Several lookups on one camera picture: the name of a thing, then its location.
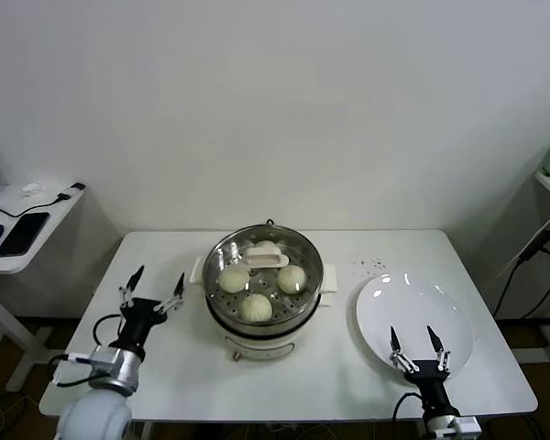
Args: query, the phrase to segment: black cable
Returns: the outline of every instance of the black cable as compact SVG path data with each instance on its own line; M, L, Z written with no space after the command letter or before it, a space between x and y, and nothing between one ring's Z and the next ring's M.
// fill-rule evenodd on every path
M54 368L55 362L58 360L67 360L68 358L69 358L69 355L62 354L62 355L54 356L51 359L49 359L49 362L47 363L47 372L49 373L49 380L52 380L53 375L55 374L55 368ZM87 360L82 361L82 359L76 359L76 362L89 365L89 362ZM88 376L87 378L75 380L73 382L58 382L56 385L60 388L70 388L70 387L75 387L76 385L81 385L85 382L89 382L90 380L107 378L108 376L109 376L108 373L98 373L92 376Z
M67 356L66 354L62 354L62 355L56 355L51 359L49 359L49 362L47 362L47 373L49 374L49 380L52 380L53 375L55 374L55 369L57 368L55 366L55 362L58 360L67 360L68 358L69 356Z
M63 199L61 199L61 198L58 197L57 199L55 199L55 200L54 200L53 202L51 202L51 203L37 204L36 206L31 206L30 208L25 209L22 213L19 213L19 214L10 214L8 211L5 211L5 210L2 209L2 208L0 208L0 212L1 212L2 214L6 214L6 215L8 215L9 217L12 217L12 218L19 218L21 215L26 214L28 211L31 211L31 210L37 209L37 208L46 208L46 207L48 207L48 206L53 206L54 204L60 202L61 200L63 200Z
M550 256L550 251L548 249L546 249L545 247L542 247L540 249L541 252L544 252L546 255ZM524 316L522 316L520 319L525 319L527 318L530 314L532 314L533 312L535 312L543 303L544 301L546 301L546 298L548 298L548 296L550 295L550 287L548 288L548 290L546 291L546 293L544 294L544 296L542 297L542 299L538 302L538 304L536 304L532 310L530 310L530 312L526 313Z
M106 316L102 316L100 319L98 319L95 324L93 325L93 328L92 328L92 337L93 337L93 341L98 345L102 345L102 343L100 342L100 339L98 338L98 326L103 323L104 321L106 321L107 319L112 319L112 318L120 318L120 321L118 322L118 328L116 329L116 334L117 335L120 335L120 325L122 324L122 315L118 314L118 313L113 313L113 314L107 314Z
M6 394L3 394L2 396L0 396L0 401L3 400L4 398L6 397L9 397L9 396L12 396L14 394L18 394L22 397L26 397L27 395L24 393L24 392L21 392L21 391L15 391L15 392L7 392ZM7 422L7 415L4 414L4 423L5 423L5 426L0 430L0 437L5 434L7 431L10 431L17 423L18 421L20 420L20 418L24 415L25 413L25 410L27 408L27 399L24 399L23 401L23 405L22 405L22 410L18 413L18 415L15 417L15 419L10 423L10 424L6 424Z
M87 378L75 380L73 382L58 382L57 386L59 388L70 388L70 387L75 387L76 385L82 385L83 383L89 382L90 380L107 378L108 376L110 376L108 373L98 373L92 376L88 376Z
M525 424L527 425L527 427L530 429L530 432L532 433L533 438L535 438L535 440L540 440L540 436L539 436L538 433L535 431L534 427L532 426L532 424L530 423L530 421L528 420L528 418L525 417L525 416L522 416L522 419L523 419L523 421L525 422Z
M542 437L542 440L546 440L546 435L544 434L544 429L542 429L542 426L540 426L538 421L535 420L535 417L533 417L532 415L524 415L523 418L526 421L526 423L528 423L528 421L531 421L533 423L533 425L536 427L536 430L538 431L538 434L540 435L540 437Z
M507 294L507 290L510 288L510 284L512 284L513 275L515 275L515 271L522 265L522 261L517 261L515 263L515 266L513 266L513 269L511 270L510 276L507 279L507 282L505 283L505 287L503 288L503 292L501 293L501 296L499 297L499 301L497 302L497 306L495 307L495 312L493 312L493 317L497 315L497 312L501 308L501 304L503 303L503 298L505 298L505 295Z
M395 409L393 409L393 417L391 417L391 438L393 440L397 439L397 437L395 436L395 422L397 420L397 411L399 411L400 406L402 406L403 401L405 399L407 399L408 397L417 397L420 400L422 399L422 396L419 395L417 392L406 392L397 401L397 404L395 405Z

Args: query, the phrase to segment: power cord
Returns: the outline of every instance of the power cord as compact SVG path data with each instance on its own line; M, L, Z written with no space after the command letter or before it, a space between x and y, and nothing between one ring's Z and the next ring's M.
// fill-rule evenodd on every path
M420 401L422 400L422 396L420 394L418 394L417 392L406 392L397 401L397 404L395 405L395 408L393 409L393 416L391 417L391 438L393 440L397 439L397 436L395 434L395 423L397 421L397 411L399 411L400 406L402 406L403 401L405 401L405 399L407 399L408 397L417 397Z
M68 358L69 358L69 355L62 354L62 355L54 356L51 359L49 359L49 362L47 363L47 372L49 373L49 380L53 380L53 376L55 374L55 369L56 369L55 362L61 361L61 360L67 360ZM75 359L75 361L80 364L90 365L87 359L77 358ZM57 382L56 385L60 388L70 388L70 387L75 387L77 385L81 385L85 382L89 382L90 380L96 380L96 379L107 378L107 377L108 377L107 373L98 373L98 374L93 374L92 376L88 376L87 378L75 380L73 382Z
M548 224L550 223L550 219L545 223L544 226L542 226L538 232L530 239L530 241L523 247L522 251L514 257L510 263L504 268L506 270L509 265L515 261L515 266L513 266L513 269L510 272L510 275L507 279L507 282L505 283L505 287L503 288L503 291L501 292L500 298L497 301L497 306L495 307L495 311L493 312L493 317L497 316L497 313L499 312L501 308L501 304L503 303L503 299L505 298L505 295L507 294L507 291L510 288L510 285L512 283L513 276L515 275L515 272L517 269L526 261L529 261L532 259L532 257L537 254L538 252L543 252L546 255L550 256L550 251L545 247L545 245L550 241L550 228L546 229ZM550 295L550 287L540 300L538 304L535 305L535 307L530 310L530 312L526 313L524 316L522 316L520 319L527 318L530 314L535 312L548 298Z
M525 424L528 425L528 428L530 428L530 431L532 432L532 435L536 440L538 438L540 438L541 440L546 440L546 436L544 434L544 430L542 429L542 426L540 426L538 421L535 420L535 418L532 415L523 415L522 418L525 421Z
M548 225L550 225L550 218L546 220L546 222L532 235L532 237L527 241L527 243L523 246L522 250L520 250L512 259L510 259L507 264L499 271L497 275L495 275L489 284L486 287L486 290L489 290L491 287L493 287L493 284L495 281L497 281L501 275L503 275L507 269L514 263L516 260L521 256L521 254L536 240L537 237L539 237L547 228Z
M36 401L34 401L30 397L28 397L24 392L20 392L20 391L18 391L18 392L8 392L6 394L3 394L2 396L0 396L0 401L4 400L4 399L6 399L10 396L13 396L13 395L20 395L22 397L20 397L15 403L10 405L5 410L3 410L2 407L0 406L0 437L3 434L5 434L6 432L10 431L18 423L18 421L21 419L21 417L25 413L25 410L27 408L27 402L31 402L34 405L39 406ZM21 402L23 403L21 411L18 413L18 415L10 423L7 423L8 422L7 415L10 412L12 412Z
M22 211L21 213L18 213L18 214L11 214L7 210L2 209L0 207L0 213L6 214L6 215L8 215L9 217L12 217L12 218L19 218L20 216L26 214L28 211L32 211L33 209L47 208L49 206L53 206L54 204L58 204L59 202L62 202L63 200L70 200L76 193L78 193L79 191L83 191L84 189L85 189L85 185L83 183L76 182L72 186L70 186L68 189L66 189L65 191L62 191L59 194L57 194L57 198L53 202L44 203L44 204L37 204L35 206L31 206L31 207L25 209L24 211Z
M542 247L542 249L540 249L543 253L545 253L546 255L550 256L550 251L548 249L546 249L545 247ZM530 314L532 314L533 312L535 312L543 303L544 301L546 301L546 298L548 298L548 296L550 295L550 287L548 288L548 290L546 291L546 293L544 294L544 296L542 297L542 299L538 302L538 304L536 304L532 310L530 310L530 312L526 313L524 316L522 316L520 319L525 319L527 318Z
M543 254L546 254L550 257L550 251L546 247L540 247L537 251L542 252ZM505 283L505 287L503 288L503 292L501 293L501 296L499 298L499 301L497 302L497 306L495 307L495 311L493 312L493 317L497 315L497 312L500 310L501 305L503 303L503 300L505 299L505 296L507 295L507 292L510 288L510 285L512 284L513 276L515 275L516 270L525 262L527 259L518 259L515 266L513 266L513 269L511 270L510 276L507 279L507 282ZM540 306L546 301L546 299L550 296L550 287L548 287L548 290L542 297L542 299L536 304L532 310L530 310L528 313L524 314L520 319L527 318L530 314L533 314L536 310L540 308Z
M501 293L501 296L499 297L499 301L497 302L497 306L495 307L495 312L493 312L493 317L497 316L497 312L501 308L501 304L503 303L503 299L505 298L505 295L507 295L507 290L510 288L510 284L512 284L513 275L515 275L515 271L522 265L519 261L515 263L515 266L513 266L513 269L511 270L510 276L507 279L507 282L505 283L505 287L503 288L503 292Z
M112 319L112 318L120 318L120 320L118 321L118 327L116 329L116 335L119 336L120 335L120 328L122 326L122 315L120 313L113 313L113 314L107 314L106 316L102 316L100 319L98 319L95 324L93 325L93 328L92 328L92 337L93 337L93 341L98 345L102 345L102 343L100 342L100 339L98 338L98 327L100 326L101 323L103 323L104 321L108 320L108 319Z
M102 343L100 342L100 339L98 338L98 327L104 321L106 321L108 319L113 319L113 318L120 318L120 320L118 321L118 327L116 329L116 334L120 335L120 328L122 326L122 321L123 320L122 320L122 315L119 314L119 313L107 314L106 316L102 316L93 325L92 337L93 337L93 341L98 346L102 345ZM53 380L53 377L55 375L55 370L57 368L55 366L55 362L62 361L62 360L67 360L67 359L69 359L69 355L66 355L65 353L63 353L61 355L54 356L51 359L49 359L49 362L47 363L47 372L49 374L49 380ZM76 358L75 361L80 363L80 364L90 365L90 363L87 359ZM107 378L108 376L109 375L107 373L98 373L98 374L93 374L92 376L88 376L87 378L75 380L73 382L57 382L56 385L60 388L70 388L70 387L75 387L76 385L81 385L85 382L89 382L90 380Z

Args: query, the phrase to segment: white wall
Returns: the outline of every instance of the white wall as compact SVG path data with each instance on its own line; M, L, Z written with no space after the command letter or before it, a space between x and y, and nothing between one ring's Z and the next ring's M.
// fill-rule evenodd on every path
M550 1L0 2L0 180L85 182L98 258L130 229L438 227L480 282L549 143Z

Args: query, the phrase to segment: steamed bun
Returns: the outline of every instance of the steamed bun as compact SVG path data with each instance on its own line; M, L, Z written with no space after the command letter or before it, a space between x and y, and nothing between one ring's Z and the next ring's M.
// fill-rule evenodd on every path
M277 274L277 284L282 291L288 294L299 293L305 288L307 277L299 266L289 265Z
M273 315L271 301L263 295L252 293L240 304L240 315L253 323L268 321Z
M249 280L248 270L237 264L228 266L218 276L218 284L228 293L242 291L247 287Z

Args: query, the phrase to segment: white plate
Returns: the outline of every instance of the white plate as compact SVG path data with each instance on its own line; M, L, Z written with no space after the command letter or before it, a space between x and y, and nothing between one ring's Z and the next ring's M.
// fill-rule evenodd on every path
M467 316L443 290L411 273L389 273L368 282L357 300L357 322L368 346L392 366L391 326L412 360L435 359L426 326L450 350L450 375L470 359L473 332Z

